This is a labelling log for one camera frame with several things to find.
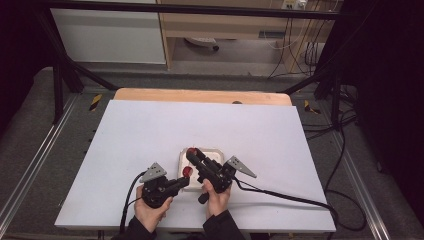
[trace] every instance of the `person's arm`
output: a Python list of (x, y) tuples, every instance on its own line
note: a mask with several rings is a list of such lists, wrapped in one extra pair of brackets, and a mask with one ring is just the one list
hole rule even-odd
[(209, 180), (203, 181), (203, 191), (209, 193), (206, 222), (203, 224), (206, 237), (213, 240), (245, 240), (227, 209), (231, 186), (223, 193), (216, 193)]
[(166, 199), (160, 208), (149, 207), (141, 198), (143, 185), (137, 187), (136, 201), (134, 203), (135, 216), (128, 224), (124, 234), (112, 238), (112, 240), (152, 240), (156, 237), (156, 226), (166, 217), (172, 197)]

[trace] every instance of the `black sleeve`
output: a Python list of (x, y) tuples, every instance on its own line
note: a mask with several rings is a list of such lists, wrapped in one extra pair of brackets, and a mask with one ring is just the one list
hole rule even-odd
[(152, 240), (156, 238), (156, 232), (150, 233), (134, 216), (124, 234), (114, 236), (112, 240)]
[(212, 215), (204, 224), (208, 239), (213, 240), (245, 240), (228, 210), (218, 216)]

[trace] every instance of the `person's left hand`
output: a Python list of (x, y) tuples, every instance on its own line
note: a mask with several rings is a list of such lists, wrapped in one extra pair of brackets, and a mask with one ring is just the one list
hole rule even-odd
[(143, 224), (147, 231), (152, 233), (162, 218), (166, 217), (166, 211), (169, 209), (173, 199), (172, 197), (167, 198), (160, 208), (151, 208), (141, 198), (143, 186), (137, 187), (136, 199), (138, 200), (134, 203), (134, 212), (138, 221)]

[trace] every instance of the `wooden panel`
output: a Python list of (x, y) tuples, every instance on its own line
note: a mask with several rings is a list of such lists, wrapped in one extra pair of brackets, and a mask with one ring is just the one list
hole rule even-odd
[(263, 92), (121, 88), (116, 92), (114, 99), (208, 103), (233, 103), (234, 101), (240, 101), (244, 104), (292, 105), (290, 97), (286, 94)]

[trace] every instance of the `red tip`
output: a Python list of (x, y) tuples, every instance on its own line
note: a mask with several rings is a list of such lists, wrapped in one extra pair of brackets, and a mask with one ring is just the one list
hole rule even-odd
[(189, 153), (193, 153), (194, 155), (197, 155), (197, 150), (196, 150), (196, 148), (189, 148), (189, 149), (187, 149), (187, 152), (189, 152)]
[(187, 166), (187, 167), (185, 167), (184, 169), (183, 169), (183, 176), (185, 177), (185, 178), (189, 178), (190, 176), (191, 176), (191, 174), (193, 173), (193, 169), (191, 168), (191, 167), (189, 167), (189, 166)]

